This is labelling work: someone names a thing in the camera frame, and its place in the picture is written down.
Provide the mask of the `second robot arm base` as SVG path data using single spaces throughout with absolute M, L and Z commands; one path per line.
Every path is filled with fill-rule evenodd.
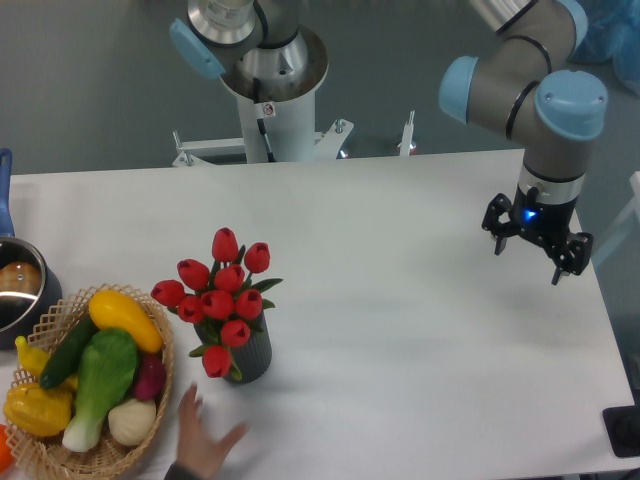
M 174 47 L 206 79 L 255 103 L 295 100 L 325 80 L 328 54 L 300 23 L 299 1 L 189 1 L 169 27 Z

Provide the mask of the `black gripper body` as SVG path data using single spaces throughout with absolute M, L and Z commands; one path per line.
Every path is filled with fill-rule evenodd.
M 509 234 L 544 250 L 580 250 L 584 234 L 571 232 L 569 223 L 581 186 L 581 180 L 520 180 L 509 213 Z

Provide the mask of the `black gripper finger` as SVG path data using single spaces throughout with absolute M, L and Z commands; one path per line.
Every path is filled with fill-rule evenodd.
M 488 204 L 481 227 L 494 240 L 494 254 L 500 255 L 507 240 L 520 233 L 520 226 L 512 219 L 513 204 L 503 193 L 497 194 Z
M 582 274 L 591 259 L 594 237 L 587 232 L 568 232 L 551 248 L 555 270 L 551 284 L 557 285 L 563 276 Z

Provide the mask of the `person's hand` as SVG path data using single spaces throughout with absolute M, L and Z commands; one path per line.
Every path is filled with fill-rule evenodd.
M 193 383 L 185 391 L 178 408 L 176 463 L 198 479 L 214 479 L 232 448 L 249 431 L 249 424 L 239 423 L 216 438 L 201 418 L 202 404 L 202 398 L 197 396 L 197 385 Z

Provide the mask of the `dark sleeve forearm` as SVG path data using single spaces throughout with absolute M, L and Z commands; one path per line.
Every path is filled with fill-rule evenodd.
M 206 477 L 192 471 L 184 465 L 173 462 L 168 468 L 164 480 L 206 480 Z

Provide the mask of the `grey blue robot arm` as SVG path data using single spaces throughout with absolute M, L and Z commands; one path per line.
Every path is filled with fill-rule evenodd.
M 463 56 L 439 88 L 443 112 L 503 135 L 524 149 L 515 195 L 496 195 L 482 227 L 501 254 L 518 236 L 555 266 L 554 283 L 588 266 L 593 237 L 570 229 L 608 105 L 604 84 L 566 63 L 588 17 L 576 1 L 475 1 L 501 44 L 488 60 Z

